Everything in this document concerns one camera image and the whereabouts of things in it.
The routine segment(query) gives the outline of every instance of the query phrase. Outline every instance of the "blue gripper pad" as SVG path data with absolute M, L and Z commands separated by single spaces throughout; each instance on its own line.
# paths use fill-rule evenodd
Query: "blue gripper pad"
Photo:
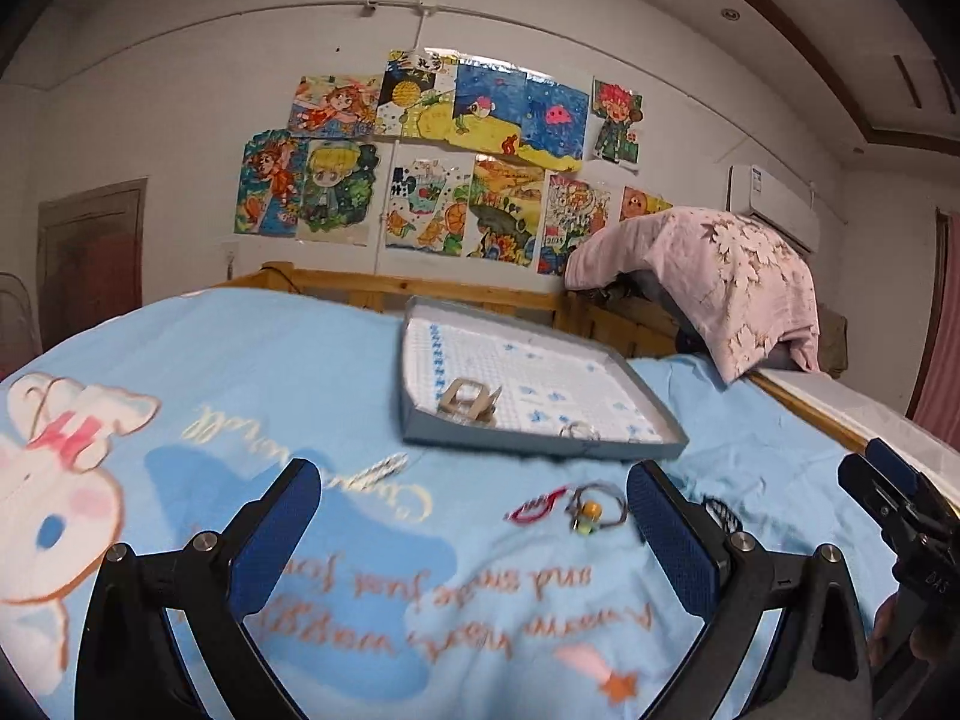
M 690 504 L 664 480 L 670 490 L 636 464 L 627 475 L 627 506 L 683 608 L 706 621 L 719 601 L 719 570 L 680 514 L 678 505 Z
M 863 453 L 867 462 L 880 471 L 891 485 L 907 498 L 917 494 L 917 472 L 906 464 L 894 450 L 880 439 L 867 442 Z
M 267 603 L 318 504 L 320 472 L 306 460 L 291 461 L 259 501 L 246 504 L 266 511 L 257 512 L 260 520 L 232 562 L 227 603 L 235 620 Z

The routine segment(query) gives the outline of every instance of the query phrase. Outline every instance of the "white air conditioner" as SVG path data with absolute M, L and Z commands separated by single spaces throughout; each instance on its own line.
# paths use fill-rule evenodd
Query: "white air conditioner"
M 798 247 L 801 254 L 815 252 L 820 245 L 820 220 L 809 202 L 762 167 L 734 165 L 730 168 L 727 210 L 769 224 Z

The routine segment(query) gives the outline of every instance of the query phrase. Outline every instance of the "bed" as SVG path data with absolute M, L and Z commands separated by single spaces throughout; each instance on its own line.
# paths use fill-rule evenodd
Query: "bed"
M 72 716 L 107 546 L 179 549 L 222 528 L 294 457 L 320 468 L 322 502 L 247 627 L 310 717 L 642 714 L 701 621 L 629 520 L 580 536 L 563 511 L 578 485 L 622 490 L 629 464 L 404 445 L 391 312 L 407 295 L 539 319 L 640 358 L 632 366 L 688 434 L 664 463 L 688 499 L 768 549 L 837 544 L 868 630 L 896 589 L 893 553 L 836 483 L 865 437 L 771 380 L 722 386 L 706 359 L 668 356 L 666 336 L 576 295 L 289 263 L 226 286 L 111 320 L 3 382 L 0 646 L 51 718 Z M 402 471 L 364 483 L 397 453 Z M 511 517 L 552 493 L 545 517 Z M 208 711 L 229 717 L 184 619 L 171 620 Z M 767 613 L 718 717 L 736 716 L 775 624 Z

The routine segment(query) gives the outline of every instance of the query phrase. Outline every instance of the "silver bolt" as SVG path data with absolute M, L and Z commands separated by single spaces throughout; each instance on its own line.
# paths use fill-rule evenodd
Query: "silver bolt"
M 840 547 L 834 546 L 833 544 L 824 544 L 820 548 L 820 554 L 829 562 L 840 562 L 840 560 L 843 560 L 843 553 L 840 551 Z
M 107 560 L 110 562 L 120 562 L 127 556 L 126 544 L 114 544 L 107 550 Z
M 750 533 L 743 533 L 743 531 L 734 533 L 730 537 L 730 543 L 734 549 L 738 549 L 740 552 L 752 552 L 754 547 L 757 546 L 757 540 Z
M 217 535 L 213 531 L 197 533 L 193 538 L 193 548 L 198 552 L 209 552 L 217 545 Z

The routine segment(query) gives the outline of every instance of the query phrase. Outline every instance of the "orange star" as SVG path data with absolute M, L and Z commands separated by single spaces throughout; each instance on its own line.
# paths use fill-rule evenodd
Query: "orange star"
M 637 697 L 637 672 L 620 675 L 611 671 L 608 680 L 599 689 L 601 693 L 606 693 L 611 707 L 623 704 L 628 698 Z

